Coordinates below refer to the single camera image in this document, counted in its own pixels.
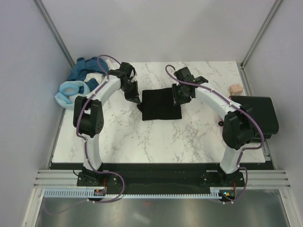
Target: gray wall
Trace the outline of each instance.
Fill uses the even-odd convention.
[[[242,61],[275,0],[41,0],[74,61]]]
[[[245,68],[253,94],[270,96],[280,124],[269,140],[303,214],[303,1],[285,0]]]
[[[21,225],[46,166],[69,65],[32,0],[0,1],[0,226]]]

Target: black cloth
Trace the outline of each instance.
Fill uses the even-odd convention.
[[[172,88],[144,90],[139,109],[143,121],[182,119],[181,106],[174,105]]]

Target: red wire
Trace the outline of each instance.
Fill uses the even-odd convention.
[[[237,187],[236,183],[233,182],[233,191],[232,192],[234,192],[236,190],[236,187]]]

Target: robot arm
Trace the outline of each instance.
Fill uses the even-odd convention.
[[[225,153],[220,167],[225,175],[232,174],[238,169],[242,156],[243,146],[250,143],[257,134],[256,127],[239,111],[231,107],[231,100],[215,91],[203,77],[194,78],[187,67],[177,70],[174,75],[179,81],[190,84],[203,84],[204,88],[187,84],[173,84],[175,105],[189,103],[191,98],[197,98],[210,106],[219,116],[224,119],[223,140],[226,143]],[[247,105],[232,102],[232,105],[245,111],[250,116],[254,110]]]
[[[90,163],[95,169],[99,169],[102,165],[102,160],[99,151],[99,136],[104,126],[102,106],[117,90],[124,91],[125,99],[130,102],[141,103],[138,93],[138,85],[136,81],[131,81],[135,74],[134,68],[126,62],[122,62],[117,70],[108,72],[109,78],[107,84],[90,100],[87,105],[87,111],[84,113],[81,122],[79,133],[87,139],[87,153]],[[86,103],[86,97],[77,97],[75,100],[73,125],[76,127],[80,112]],[[84,160],[83,166],[87,170],[92,170],[87,160]]]

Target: marble table surface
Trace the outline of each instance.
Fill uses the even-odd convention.
[[[242,84],[235,61],[137,62],[140,99],[142,90],[171,87],[174,81],[165,66],[185,66],[197,77],[207,78],[228,96],[231,84]],[[100,134],[100,154],[107,163],[215,163],[223,158],[225,143],[220,117],[197,99],[181,106],[181,120],[142,121],[136,105],[127,102],[121,90],[104,104],[105,125]],[[83,162],[83,142],[76,137],[73,111],[66,110],[53,155],[53,163]],[[265,162],[261,149],[244,153],[241,162]]]

